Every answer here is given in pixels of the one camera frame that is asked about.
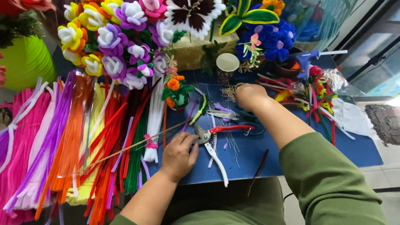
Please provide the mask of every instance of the green sleeve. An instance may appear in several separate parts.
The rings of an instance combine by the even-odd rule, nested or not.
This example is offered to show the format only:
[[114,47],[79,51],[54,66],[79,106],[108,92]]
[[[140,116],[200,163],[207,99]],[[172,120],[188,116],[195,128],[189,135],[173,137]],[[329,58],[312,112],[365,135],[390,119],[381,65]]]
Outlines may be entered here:
[[136,223],[130,221],[128,218],[123,215],[117,214],[110,223],[110,225],[136,225]]
[[364,175],[320,133],[288,143],[279,162],[306,224],[386,224],[382,201]]

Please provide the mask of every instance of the left hand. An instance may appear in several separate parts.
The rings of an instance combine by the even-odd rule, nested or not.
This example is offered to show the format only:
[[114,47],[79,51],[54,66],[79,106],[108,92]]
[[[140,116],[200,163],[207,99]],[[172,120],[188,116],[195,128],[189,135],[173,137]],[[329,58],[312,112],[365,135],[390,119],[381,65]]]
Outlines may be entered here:
[[199,152],[198,143],[193,146],[189,154],[190,146],[198,138],[188,132],[182,132],[172,139],[162,154],[161,173],[166,175],[172,182],[178,183],[186,176],[196,163]]

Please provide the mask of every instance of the paper cup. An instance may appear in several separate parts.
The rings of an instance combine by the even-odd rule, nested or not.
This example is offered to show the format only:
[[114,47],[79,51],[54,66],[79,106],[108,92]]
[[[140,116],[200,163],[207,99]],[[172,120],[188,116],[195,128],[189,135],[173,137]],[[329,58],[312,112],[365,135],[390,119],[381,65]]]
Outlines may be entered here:
[[231,53],[219,55],[216,61],[218,84],[228,84],[239,63],[239,59]]

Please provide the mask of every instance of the hand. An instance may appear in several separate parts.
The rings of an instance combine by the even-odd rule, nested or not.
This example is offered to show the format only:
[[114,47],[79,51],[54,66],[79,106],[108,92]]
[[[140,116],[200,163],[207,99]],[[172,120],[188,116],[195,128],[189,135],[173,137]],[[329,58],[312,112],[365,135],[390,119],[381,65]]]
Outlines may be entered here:
[[178,183],[186,176],[196,163],[199,153],[198,143],[193,146],[189,154],[189,148],[198,138],[188,132],[182,132],[172,139],[162,154],[162,166],[160,172],[166,175],[172,182]]
[[236,102],[240,108],[254,112],[261,101],[270,98],[263,86],[258,84],[244,84],[239,86],[235,92]]

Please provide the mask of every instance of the finger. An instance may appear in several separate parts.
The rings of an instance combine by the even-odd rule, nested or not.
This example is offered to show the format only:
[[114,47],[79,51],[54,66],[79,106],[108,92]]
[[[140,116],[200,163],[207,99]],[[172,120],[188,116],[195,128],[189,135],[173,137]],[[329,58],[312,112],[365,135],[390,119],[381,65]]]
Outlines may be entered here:
[[185,140],[183,140],[182,146],[187,147],[187,148],[188,148],[188,152],[189,152],[190,146],[193,144],[193,141],[196,140],[197,138],[199,138],[199,136],[197,136],[197,135],[190,135],[190,136],[187,136],[187,137],[185,138]]
[[193,166],[196,163],[197,156],[199,155],[199,143],[193,145],[192,151],[189,155],[189,165]]
[[192,135],[188,132],[181,132],[179,134],[177,134],[173,139],[172,139],[172,143],[174,143],[175,145],[180,145],[182,144],[183,140],[185,140],[185,138],[189,135]]

